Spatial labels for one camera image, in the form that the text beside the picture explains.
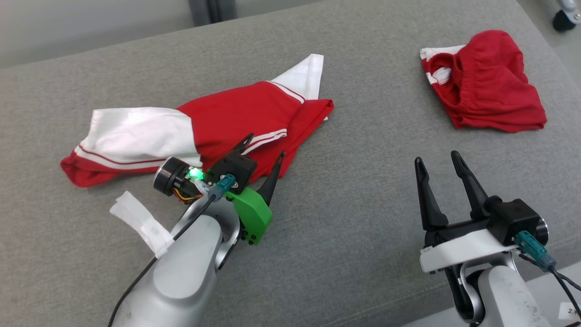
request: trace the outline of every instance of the caster wheel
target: caster wheel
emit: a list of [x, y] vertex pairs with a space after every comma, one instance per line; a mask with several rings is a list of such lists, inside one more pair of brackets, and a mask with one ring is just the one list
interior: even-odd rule
[[563, 10], [559, 11], [553, 18], [553, 28], [557, 32], [566, 32], [575, 28]]

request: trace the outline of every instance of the clothing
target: clothing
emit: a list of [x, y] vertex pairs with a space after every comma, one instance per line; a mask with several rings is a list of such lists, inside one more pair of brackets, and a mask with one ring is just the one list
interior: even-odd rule
[[312, 54], [272, 81], [207, 95], [177, 110], [94, 110], [87, 137], [61, 168], [80, 187], [120, 173], [155, 172], [170, 156], [208, 169], [254, 133], [244, 152], [258, 163], [251, 180], [267, 175], [286, 151], [283, 176], [299, 145], [333, 110], [331, 100], [317, 99], [323, 59]]
[[420, 51], [426, 76], [454, 127], [509, 133], [542, 129], [547, 122], [524, 73], [521, 50], [499, 30], [475, 35], [467, 45]]

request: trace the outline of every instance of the label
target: label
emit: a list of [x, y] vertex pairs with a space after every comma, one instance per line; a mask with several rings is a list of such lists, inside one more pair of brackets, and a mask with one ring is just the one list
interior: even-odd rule
[[422, 250], [419, 251], [420, 254], [424, 254], [426, 252], [428, 252], [429, 250], [433, 249], [433, 246], [429, 246], [429, 247], [425, 247]]
[[570, 302], [561, 302], [561, 306], [559, 308], [559, 319], [560, 320], [577, 320], [579, 316], [577, 315], [577, 311], [572, 303]]

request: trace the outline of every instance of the teal connector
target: teal connector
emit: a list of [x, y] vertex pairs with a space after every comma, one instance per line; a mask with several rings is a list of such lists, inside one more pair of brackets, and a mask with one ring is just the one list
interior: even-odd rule
[[215, 195], [214, 202], [217, 202], [224, 196], [226, 192], [230, 191], [230, 189], [232, 188], [232, 186], [234, 186], [235, 183], [236, 178], [234, 178], [234, 175], [226, 174], [224, 178], [220, 179], [220, 181], [216, 183], [216, 185], [210, 188], [210, 190], [208, 191], [208, 197]]
[[556, 260], [547, 254], [547, 249], [525, 230], [517, 234], [514, 243], [524, 253], [530, 255], [544, 272], [548, 272], [549, 267], [555, 267], [557, 264]]

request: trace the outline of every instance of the couch cushion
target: couch cushion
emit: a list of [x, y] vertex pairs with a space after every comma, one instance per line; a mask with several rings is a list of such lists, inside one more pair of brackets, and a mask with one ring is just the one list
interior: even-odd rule
[[[419, 49], [487, 29], [521, 47], [543, 130], [455, 130], [431, 90]], [[561, 266], [581, 259], [581, 93], [517, 2], [333, 0], [1, 72], [0, 325], [103, 326], [152, 256], [108, 213], [115, 198], [129, 190], [167, 228], [184, 210], [151, 175], [67, 180], [59, 161], [93, 109], [176, 108], [310, 53], [325, 55], [320, 97], [335, 110], [280, 180], [261, 244], [239, 244], [219, 272], [205, 326], [401, 325], [452, 306], [444, 275], [419, 265], [416, 156], [452, 222], [469, 217], [450, 161], [459, 150], [489, 194], [545, 218]]]

